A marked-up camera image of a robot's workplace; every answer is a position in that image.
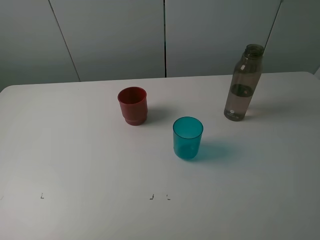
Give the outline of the teal translucent plastic cup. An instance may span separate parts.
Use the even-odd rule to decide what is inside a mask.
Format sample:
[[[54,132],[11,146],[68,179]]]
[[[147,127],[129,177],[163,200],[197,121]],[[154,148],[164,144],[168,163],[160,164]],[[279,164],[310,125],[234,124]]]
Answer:
[[[203,124],[197,118],[184,116],[173,123],[172,130],[175,155],[183,160],[195,158],[204,131]]]

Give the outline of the smoky translucent water bottle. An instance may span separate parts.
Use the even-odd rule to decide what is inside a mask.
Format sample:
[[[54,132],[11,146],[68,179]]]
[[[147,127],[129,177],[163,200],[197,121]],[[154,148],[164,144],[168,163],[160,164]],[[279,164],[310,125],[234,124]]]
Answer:
[[[239,122],[245,118],[262,75],[264,51],[259,44],[249,44],[235,65],[224,108],[227,119]]]

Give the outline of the red plastic cup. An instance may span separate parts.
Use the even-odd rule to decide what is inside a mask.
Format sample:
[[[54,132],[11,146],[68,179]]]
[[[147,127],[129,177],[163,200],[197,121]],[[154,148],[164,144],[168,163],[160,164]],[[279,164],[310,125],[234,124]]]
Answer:
[[[147,120],[147,92],[143,88],[127,87],[119,92],[117,99],[126,123],[139,126]]]

